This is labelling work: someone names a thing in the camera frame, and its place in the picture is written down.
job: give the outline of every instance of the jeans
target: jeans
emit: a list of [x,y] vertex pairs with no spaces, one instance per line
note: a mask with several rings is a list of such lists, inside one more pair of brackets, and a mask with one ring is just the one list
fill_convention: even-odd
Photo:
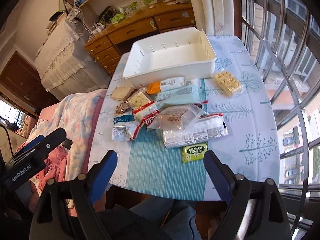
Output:
[[133,213],[155,223],[173,240],[201,240],[196,228],[196,211],[186,201],[152,196],[130,209]]

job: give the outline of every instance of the white plastic bin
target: white plastic bin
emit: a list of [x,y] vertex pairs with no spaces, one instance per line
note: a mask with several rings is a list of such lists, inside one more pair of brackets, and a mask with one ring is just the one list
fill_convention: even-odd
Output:
[[215,59],[216,54],[204,31],[185,28],[136,41],[123,77],[136,88],[178,76],[210,78]]

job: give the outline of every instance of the door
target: door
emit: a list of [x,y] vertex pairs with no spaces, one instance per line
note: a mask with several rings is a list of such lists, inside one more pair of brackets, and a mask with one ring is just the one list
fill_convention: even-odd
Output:
[[41,84],[38,72],[17,52],[13,54],[0,75],[0,83],[35,109],[43,109],[59,102]]

